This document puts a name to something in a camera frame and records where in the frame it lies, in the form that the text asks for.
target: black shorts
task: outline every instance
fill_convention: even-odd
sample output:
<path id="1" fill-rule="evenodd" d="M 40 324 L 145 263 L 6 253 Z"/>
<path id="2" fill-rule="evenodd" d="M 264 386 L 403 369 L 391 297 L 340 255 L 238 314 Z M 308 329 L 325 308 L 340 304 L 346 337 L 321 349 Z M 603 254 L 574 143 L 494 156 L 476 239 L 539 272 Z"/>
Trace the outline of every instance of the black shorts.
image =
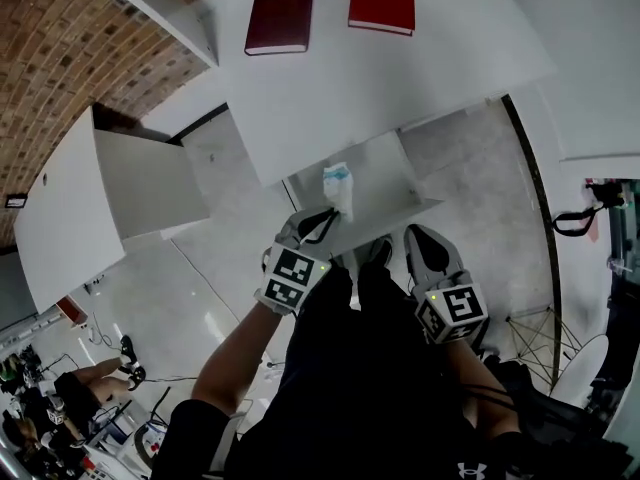
<path id="1" fill-rule="evenodd" d="M 83 386 L 73 373 L 65 373 L 55 381 L 58 396 L 64 402 L 64 412 L 85 437 L 89 435 L 89 422 L 102 408 L 87 386 Z"/>

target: red book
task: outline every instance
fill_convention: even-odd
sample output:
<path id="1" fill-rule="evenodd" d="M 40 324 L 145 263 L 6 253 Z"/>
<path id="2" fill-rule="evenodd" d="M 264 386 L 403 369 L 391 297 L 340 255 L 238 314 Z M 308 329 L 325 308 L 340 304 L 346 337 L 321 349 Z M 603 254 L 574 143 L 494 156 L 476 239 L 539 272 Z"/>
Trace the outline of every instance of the red book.
<path id="1" fill-rule="evenodd" d="M 349 26 L 412 36 L 415 0 L 351 0 Z"/>
<path id="2" fill-rule="evenodd" d="M 247 55 L 306 52 L 313 0 L 254 0 Z"/>

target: strap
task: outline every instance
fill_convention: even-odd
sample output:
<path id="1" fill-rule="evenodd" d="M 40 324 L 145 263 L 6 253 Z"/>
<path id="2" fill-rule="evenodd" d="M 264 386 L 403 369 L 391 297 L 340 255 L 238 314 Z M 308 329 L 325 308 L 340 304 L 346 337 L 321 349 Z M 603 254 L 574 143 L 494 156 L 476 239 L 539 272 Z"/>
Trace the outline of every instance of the strap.
<path id="1" fill-rule="evenodd" d="M 599 208 L 587 208 L 583 212 L 566 212 L 561 213 L 555 219 L 551 225 L 553 229 L 555 229 L 559 234 L 570 237 L 584 236 L 589 232 L 591 225 L 593 224 L 594 219 L 596 218 L 596 213 L 602 210 L 604 207 L 601 206 Z M 589 219 L 587 223 L 582 228 L 577 229 L 560 229 L 558 227 L 558 221 L 561 222 L 570 222 L 570 221 L 581 221 L 583 219 Z"/>

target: white table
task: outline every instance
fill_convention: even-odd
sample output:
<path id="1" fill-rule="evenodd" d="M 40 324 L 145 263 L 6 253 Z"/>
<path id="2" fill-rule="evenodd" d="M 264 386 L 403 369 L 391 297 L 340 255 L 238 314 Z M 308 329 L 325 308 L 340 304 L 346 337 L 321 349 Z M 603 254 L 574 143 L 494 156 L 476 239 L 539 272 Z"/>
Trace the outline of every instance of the white table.
<path id="1" fill-rule="evenodd" d="M 29 191 L 14 226 L 38 312 L 121 260 L 209 217 L 183 148 L 71 127 Z"/>
<path id="2" fill-rule="evenodd" d="M 244 54 L 253 0 L 199 0 L 218 75 L 265 186 L 354 144 L 506 93 L 553 70 L 512 0 L 416 0 L 413 37 L 350 29 L 314 0 L 304 54 Z"/>

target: open drawer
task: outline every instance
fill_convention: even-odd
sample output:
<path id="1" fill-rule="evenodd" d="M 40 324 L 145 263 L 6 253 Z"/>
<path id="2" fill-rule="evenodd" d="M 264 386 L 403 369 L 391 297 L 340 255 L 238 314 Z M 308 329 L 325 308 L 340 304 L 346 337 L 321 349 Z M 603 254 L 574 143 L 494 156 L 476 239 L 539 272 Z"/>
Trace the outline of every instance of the open drawer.
<path id="1" fill-rule="evenodd" d="M 341 219 L 330 247 L 340 256 L 403 226 L 441 201 L 420 196 L 412 166 L 393 131 L 341 151 L 287 178 L 296 208 L 330 204 L 324 196 L 325 167 L 346 162 L 353 175 L 353 222 Z"/>

